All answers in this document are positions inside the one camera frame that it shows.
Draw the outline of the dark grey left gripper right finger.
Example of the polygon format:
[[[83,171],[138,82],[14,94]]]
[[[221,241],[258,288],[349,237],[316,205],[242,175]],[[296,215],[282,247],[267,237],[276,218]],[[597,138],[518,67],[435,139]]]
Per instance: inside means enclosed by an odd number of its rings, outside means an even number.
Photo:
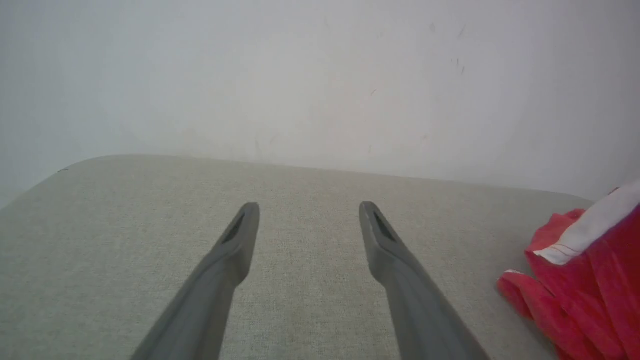
[[[374,202],[359,205],[366,260],[384,287],[403,360],[486,360],[488,355]]]

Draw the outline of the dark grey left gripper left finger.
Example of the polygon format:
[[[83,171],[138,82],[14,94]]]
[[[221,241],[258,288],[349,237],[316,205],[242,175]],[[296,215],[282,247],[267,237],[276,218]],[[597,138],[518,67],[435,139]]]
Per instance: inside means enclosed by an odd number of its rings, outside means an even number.
[[[234,292],[247,278],[260,208],[245,203],[188,276],[132,355],[133,360],[217,360]]]

